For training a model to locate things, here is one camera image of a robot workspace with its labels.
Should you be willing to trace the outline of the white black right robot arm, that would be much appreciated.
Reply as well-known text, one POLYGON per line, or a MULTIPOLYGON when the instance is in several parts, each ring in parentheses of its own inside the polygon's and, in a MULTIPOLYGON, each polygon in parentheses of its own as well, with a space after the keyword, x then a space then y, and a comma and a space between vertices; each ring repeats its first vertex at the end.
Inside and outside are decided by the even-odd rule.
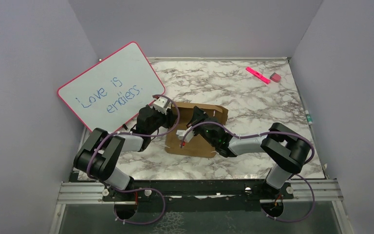
POLYGON ((308 153, 314 152, 310 141, 281 123, 273 123, 264 133, 240 136, 226 129, 216 117, 195 106, 187 129, 178 131, 177 136, 184 146, 197 135, 223 157, 267 153, 275 162, 261 186, 262 194, 267 198, 278 195, 285 182, 301 172, 308 153))

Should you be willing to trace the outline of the brown cardboard box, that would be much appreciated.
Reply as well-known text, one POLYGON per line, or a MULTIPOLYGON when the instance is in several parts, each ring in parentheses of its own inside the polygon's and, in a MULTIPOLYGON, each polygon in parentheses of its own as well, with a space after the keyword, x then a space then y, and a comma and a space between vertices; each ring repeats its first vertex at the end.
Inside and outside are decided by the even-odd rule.
POLYGON ((225 125, 228 109, 220 105, 176 103, 180 120, 174 131, 166 136, 165 151, 169 154, 213 158, 227 151, 231 137, 220 126, 225 125))

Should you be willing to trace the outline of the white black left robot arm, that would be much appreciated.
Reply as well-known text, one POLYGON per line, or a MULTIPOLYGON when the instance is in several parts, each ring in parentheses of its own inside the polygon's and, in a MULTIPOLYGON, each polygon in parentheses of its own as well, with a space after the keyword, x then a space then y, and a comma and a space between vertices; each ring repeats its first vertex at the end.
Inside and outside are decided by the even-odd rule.
POLYGON ((121 153, 142 152, 151 142, 152 134, 161 127, 174 126, 177 114, 171 108, 163 113, 151 107, 140 109, 136 124, 131 132, 114 133, 95 128, 74 158, 74 168, 86 172, 88 177, 115 187, 115 194, 121 200, 133 196, 131 177, 116 167, 121 153))

